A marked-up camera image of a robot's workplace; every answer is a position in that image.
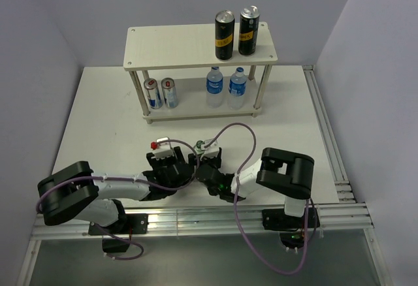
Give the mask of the clear glass bottle green cap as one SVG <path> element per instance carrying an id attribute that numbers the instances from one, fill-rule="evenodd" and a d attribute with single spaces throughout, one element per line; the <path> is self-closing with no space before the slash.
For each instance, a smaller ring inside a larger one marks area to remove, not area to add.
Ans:
<path id="1" fill-rule="evenodd" d="M 196 144 L 194 145 L 194 150 L 198 155 L 201 155 L 204 153 L 204 145 L 205 145 L 205 141 L 203 140 L 198 140 Z"/>

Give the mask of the Pocari Sweat bottle blue cap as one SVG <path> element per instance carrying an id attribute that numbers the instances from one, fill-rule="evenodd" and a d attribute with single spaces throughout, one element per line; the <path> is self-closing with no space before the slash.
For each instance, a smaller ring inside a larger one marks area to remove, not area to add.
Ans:
<path id="1" fill-rule="evenodd" d="M 229 108 L 239 110 L 244 104 L 247 76 L 242 67 L 237 67 L 229 81 L 227 104 Z"/>

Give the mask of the dark can silver top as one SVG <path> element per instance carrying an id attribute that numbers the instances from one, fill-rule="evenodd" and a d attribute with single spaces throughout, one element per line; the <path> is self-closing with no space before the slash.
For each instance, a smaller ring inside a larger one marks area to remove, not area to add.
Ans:
<path id="1" fill-rule="evenodd" d="M 215 53 L 219 60 L 226 61 L 233 56 L 234 14 L 222 10 L 215 17 Z"/>

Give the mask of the dark can yellow band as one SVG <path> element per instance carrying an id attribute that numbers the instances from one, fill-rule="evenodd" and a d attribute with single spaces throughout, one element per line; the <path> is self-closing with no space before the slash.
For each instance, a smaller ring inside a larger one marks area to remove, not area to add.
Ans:
<path id="1" fill-rule="evenodd" d="M 259 9 L 253 5 L 243 8 L 240 13 L 238 51 L 243 56 L 251 56 L 255 53 L 259 17 Z"/>

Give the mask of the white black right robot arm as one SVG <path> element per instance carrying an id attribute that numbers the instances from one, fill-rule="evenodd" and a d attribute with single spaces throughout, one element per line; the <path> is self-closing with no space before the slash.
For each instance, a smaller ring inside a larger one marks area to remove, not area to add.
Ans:
<path id="1" fill-rule="evenodd" d="M 189 155 L 189 165 L 195 178 L 205 185 L 210 195 L 226 202 L 247 199 L 262 188 L 284 196 L 283 221 L 297 227 L 304 221 L 306 205 L 310 203 L 315 161 L 302 153 L 265 148 L 261 158 L 250 167 L 236 173 L 222 173 L 221 152 L 216 156 Z"/>

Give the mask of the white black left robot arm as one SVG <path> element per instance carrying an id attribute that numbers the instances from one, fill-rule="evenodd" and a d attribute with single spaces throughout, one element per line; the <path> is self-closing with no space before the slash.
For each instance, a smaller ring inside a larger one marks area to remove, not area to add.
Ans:
<path id="1" fill-rule="evenodd" d="M 125 230 L 127 216 L 123 199 L 138 202 L 165 199 L 186 188 L 200 166 L 200 155 L 192 153 L 187 163 L 172 140 L 151 143 L 146 159 L 151 170 L 131 176 L 94 175 L 87 161 L 78 161 L 39 182 L 36 211 L 47 226 L 72 219 L 96 223 L 112 233 Z"/>

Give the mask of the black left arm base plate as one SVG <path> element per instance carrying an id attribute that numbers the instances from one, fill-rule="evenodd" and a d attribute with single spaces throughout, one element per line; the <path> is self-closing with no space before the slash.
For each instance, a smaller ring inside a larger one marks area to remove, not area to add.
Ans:
<path id="1" fill-rule="evenodd" d="M 91 222 L 88 235 L 102 237 L 101 245 L 105 257 L 118 261 L 130 261 L 138 259 L 144 254 L 144 247 L 134 241 L 134 235 L 146 234 L 147 229 L 148 214 L 127 214 L 125 221 L 109 227 L 102 227 Z M 138 248 L 139 254 L 123 256 L 133 246 Z"/>

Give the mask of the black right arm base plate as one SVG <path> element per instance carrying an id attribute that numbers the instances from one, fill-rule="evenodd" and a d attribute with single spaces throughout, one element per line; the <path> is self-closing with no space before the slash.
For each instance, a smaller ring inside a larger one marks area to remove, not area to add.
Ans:
<path id="1" fill-rule="evenodd" d="M 293 217 L 285 215 L 283 208 L 264 209 L 262 213 L 262 224 L 264 230 L 292 231 L 301 229 L 304 226 L 304 216 Z M 320 221 L 315 208 L 308 209 L 308 228 L 319 227 Z"/>

